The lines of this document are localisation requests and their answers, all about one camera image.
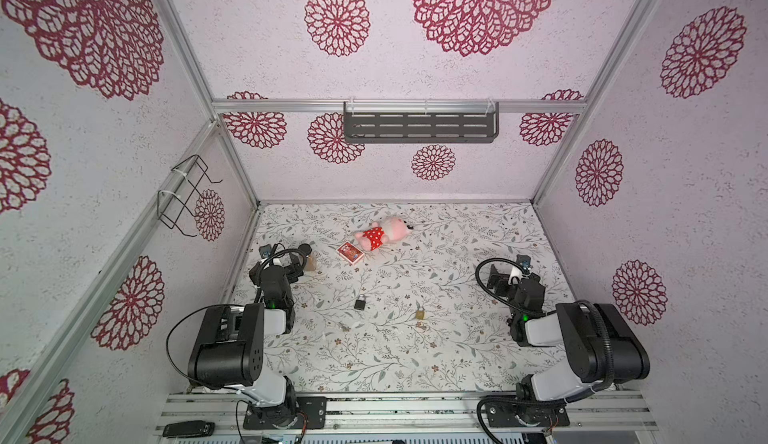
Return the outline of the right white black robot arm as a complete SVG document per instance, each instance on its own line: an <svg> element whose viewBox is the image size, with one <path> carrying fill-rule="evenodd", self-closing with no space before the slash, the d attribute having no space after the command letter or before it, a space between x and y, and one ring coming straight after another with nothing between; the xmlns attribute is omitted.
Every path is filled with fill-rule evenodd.
<svg viewBox="0 0 768 444"><path fill-rule="evenodd" d="M499 440L493 427L513 424L542 427L550 434L570 424L569 404L650 374L646 349L614 305L579 299L544 310L546 289L531 270L529 256L485 259L474 278L481 290L509 308L507 325L516 344L565 350L564 359L525 376L512 394L479 399L478 423L494 442Z"/></svg>

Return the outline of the black padlock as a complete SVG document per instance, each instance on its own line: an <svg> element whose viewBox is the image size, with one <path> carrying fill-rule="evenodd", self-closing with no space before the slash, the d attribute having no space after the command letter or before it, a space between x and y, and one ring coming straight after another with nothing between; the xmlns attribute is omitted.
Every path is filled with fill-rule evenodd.
<svg viewBox="0 0 768 444"><path fill-rule="evenodd" d="M355 303L354 303L354 309L355 309L355 310L359 310L359 311L362 311L362 310L364 310L364 309L365 309L365 307L366 307L366 298L365 298L363 295L361 295L361 296L359 296L359 297L358 297L358 298L355 300Z"/></svg>

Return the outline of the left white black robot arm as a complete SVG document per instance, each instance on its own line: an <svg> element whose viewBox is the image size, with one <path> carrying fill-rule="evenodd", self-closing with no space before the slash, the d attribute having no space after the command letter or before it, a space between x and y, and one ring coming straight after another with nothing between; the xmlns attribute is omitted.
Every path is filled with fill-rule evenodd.
<svg viewBox="0 0 768 444"><path fill-rule="evenodd" d="M243 397L253 420L288 428L301 415L290 378L266 363L266 341L292 332L295 299L291 285L304 274L311 246L276 250L249 271L256 288L245 305L213 304L203 314L185 369L174 370L193 386L232 391Z"/></svg>

